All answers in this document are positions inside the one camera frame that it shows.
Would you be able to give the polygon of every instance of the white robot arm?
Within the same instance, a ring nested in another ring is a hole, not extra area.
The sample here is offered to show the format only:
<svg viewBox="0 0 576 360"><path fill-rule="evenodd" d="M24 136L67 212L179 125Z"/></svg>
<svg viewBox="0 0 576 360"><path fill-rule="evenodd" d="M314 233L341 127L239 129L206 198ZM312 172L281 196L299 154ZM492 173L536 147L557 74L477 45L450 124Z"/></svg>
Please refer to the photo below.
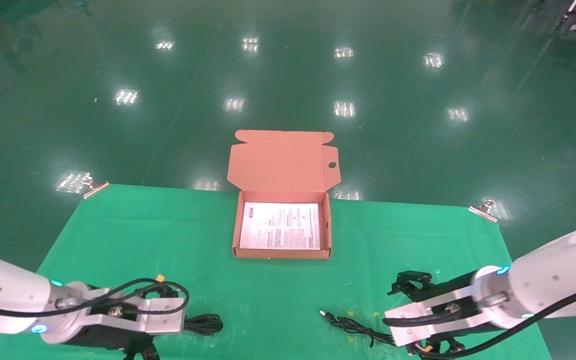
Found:
<svg viewBox="0 0 576 360"><path fill-rule="evenodd" d="M121 292L144 282L150 285ZM159 297L146 299L148 292ZM114 290L83 282L62 285L0 260L0 333L32 332L48 344L119 349L127 360L135 354L158 360L153 338L183 331L188 299L188 291L174 282L142 278Z"/></svg>
<svg viewBox="0 0 576 360"><path fill-rule="evenodd" d="M422 346L421 340L437 344L469 333L518 331L541 317L576 317L576 299L569 301L576 296L576 231L511 265L485 266L437 285L430 279L429 273L400 273L389 294L403 292L413 302L386 311L383 320L396 346L406 346L415 354L419 354L417 349L428 347ZM412 283L420 283L421 289ZM461 357L436 353L427 356Z"/></svg>

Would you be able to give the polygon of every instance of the epoxy floor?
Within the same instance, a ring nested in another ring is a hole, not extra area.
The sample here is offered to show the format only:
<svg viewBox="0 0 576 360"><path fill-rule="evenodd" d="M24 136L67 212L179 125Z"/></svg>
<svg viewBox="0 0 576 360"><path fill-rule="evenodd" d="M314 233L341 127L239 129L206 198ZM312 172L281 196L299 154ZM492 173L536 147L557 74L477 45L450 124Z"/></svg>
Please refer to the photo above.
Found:
<svg viewBox="0 0 576 360"><path fill-rule="evenodd" d="M0 258L39 266L80 201L64 173L235 191L238 129L334 132L337 198L493 199L519 257L576 230L568 6L0 0ZM576 359L576 318L540 327Z"/></svg>

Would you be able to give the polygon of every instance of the table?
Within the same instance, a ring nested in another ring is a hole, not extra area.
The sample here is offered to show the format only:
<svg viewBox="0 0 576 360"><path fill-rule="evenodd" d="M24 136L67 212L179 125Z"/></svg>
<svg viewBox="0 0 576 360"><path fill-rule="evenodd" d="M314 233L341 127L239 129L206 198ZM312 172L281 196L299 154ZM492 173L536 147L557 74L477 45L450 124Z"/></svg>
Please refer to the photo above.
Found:
<svg viewBox="0 0 576 360"><path fill-rule="evenodd" d="M162 360L404 360L402 348L349 335L320 310L387 332L383 312L405 304L386 296L401 271L446 281L483 265L509 264L498 225L464 207L331 200L327 260L237 259L231 248L236 193L112 184L83 200L39 268L64 283L116 287L135 278L184 285L187 316L217 313L224 330L158 337ZM475 346L493 333L469 335ZM50 345L38 335L0 335L0 359L120 360L96 348ZM472 360L549 360L531 326Z"/></svg>

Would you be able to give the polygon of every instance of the pink cardboard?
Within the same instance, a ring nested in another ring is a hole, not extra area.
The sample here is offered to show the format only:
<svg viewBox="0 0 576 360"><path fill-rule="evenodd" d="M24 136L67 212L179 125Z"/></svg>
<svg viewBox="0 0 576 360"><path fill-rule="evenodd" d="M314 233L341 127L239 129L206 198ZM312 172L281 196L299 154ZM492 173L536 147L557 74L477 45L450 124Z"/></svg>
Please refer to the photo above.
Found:
<svg viewBox="0 0 576 360"><path fill-rule="evenodd" d="M328 190L341 182L339 154L332 132L238 130L244 143L233 145L228 181L239 192L232 250L238 258L327 259L332 250ZM320 250L240 248L243 205L255 203L318 203Z"/></svg>

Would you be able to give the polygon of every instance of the box flap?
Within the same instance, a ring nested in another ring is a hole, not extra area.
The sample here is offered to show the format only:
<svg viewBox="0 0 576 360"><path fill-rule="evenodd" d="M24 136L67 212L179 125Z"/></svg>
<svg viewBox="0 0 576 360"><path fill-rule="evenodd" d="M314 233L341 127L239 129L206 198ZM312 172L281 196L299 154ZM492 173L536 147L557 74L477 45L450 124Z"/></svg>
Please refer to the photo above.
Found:
<svg viewBox="0 0 576 360"><path fill-rule="evenodd" d="M335 135L318 131L237 130L235 137L243 142L291 142L300 144L326 144Z"/></svg>
<svg viewBox="0 0 576 360"><path fill-rule="evenodd" d="M332 132L238 130L228 181L242 191L326 192L341 182Z"/></svg>

